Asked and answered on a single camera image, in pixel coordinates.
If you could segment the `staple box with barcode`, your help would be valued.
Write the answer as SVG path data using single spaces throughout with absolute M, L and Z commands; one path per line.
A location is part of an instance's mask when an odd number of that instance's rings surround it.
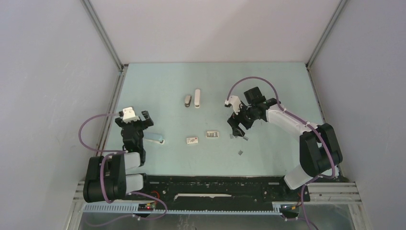
M 207 138 L 219 138 L 219 131 L 206 131 Z

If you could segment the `light blue stapler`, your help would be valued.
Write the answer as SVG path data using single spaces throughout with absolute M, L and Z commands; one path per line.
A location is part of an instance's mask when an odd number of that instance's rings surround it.
M 160 145 L 165 144 L 165 139 L 161 134 L 145 132 L 144 139 Z

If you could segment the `white staple box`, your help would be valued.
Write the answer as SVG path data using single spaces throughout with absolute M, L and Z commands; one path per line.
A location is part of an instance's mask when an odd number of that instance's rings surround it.
M 189 138 L 186 138 L 186 143 L 187 143 L 188 145 L 190 145 L 190 144 L 196 144 L 196 143 L 198 143 L 198 137 L 189 137 Z

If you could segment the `white stapler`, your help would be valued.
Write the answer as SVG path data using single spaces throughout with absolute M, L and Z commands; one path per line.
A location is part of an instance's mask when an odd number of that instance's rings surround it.
M 194 93 L 194 107 L 200 108 L 201 106 L 201 90 L 196 89 Z

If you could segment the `small grey stapler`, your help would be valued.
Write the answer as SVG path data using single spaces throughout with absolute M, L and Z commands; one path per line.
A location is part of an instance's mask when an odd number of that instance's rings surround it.
M 184 99 L 184 106 L 186 108 L 190 107 L 192 101 L 192 96 L 191 95 L 186 95 Z

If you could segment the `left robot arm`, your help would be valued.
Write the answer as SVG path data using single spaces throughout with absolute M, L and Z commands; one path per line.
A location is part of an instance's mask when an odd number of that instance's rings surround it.
M 86 120 L 79 129 L 79 141 L 84 125 L 90 120 L 101 116 L 116 116 L 115 123 L 122 129 L 122 150 L 101 150 L 111 152 L 112 155 L 96 156 L 89 159 L 85 176 L 83 197 L 87 203 L 124 199 L 127 191 L 125 157 L 135 159 L 135 167 L 144 165 L 146 152 L 143 146 L 144 130 L 154 125 L 148 111 L 143 111 L 144 120 L 141 120 L 132 109 L 128 107 L 115 114 L 96 115 Z

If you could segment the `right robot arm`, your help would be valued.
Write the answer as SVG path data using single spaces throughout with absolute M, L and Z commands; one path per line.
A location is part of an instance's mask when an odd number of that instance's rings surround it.
M 337 165 L 343 160 L 333 127 L 324 123 L 301 121 L 288 114 L 286 108 L 276 98 L 266 99 L 259 87 L 244 93 L 247 104 L 238 96 L 231 95 L 225 107 L 233 109 L 227 123 L 235 137 L 244 137 L 256 120 L 277 125 L 299 142 L 299 164 L 282 178 L 279 196 L 284 200 L 293 199 L 300 186 L 315 177 L 337 177 Z

